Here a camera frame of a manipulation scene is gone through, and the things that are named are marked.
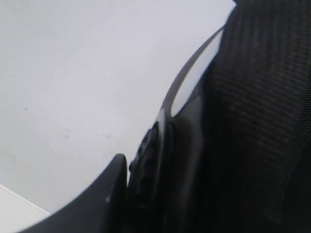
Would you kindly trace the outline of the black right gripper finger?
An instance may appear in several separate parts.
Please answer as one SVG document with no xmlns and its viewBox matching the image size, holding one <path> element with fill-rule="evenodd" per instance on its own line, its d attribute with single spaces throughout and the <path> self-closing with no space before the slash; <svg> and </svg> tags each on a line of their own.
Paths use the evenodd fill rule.
<svg viewBox="0 0 311 233">
<path fill-rule="evenodd" d="M 119 233 L 125 205 L 127 161 L 116 154 L 77 198 L 25 233 Z"/>
</svg>

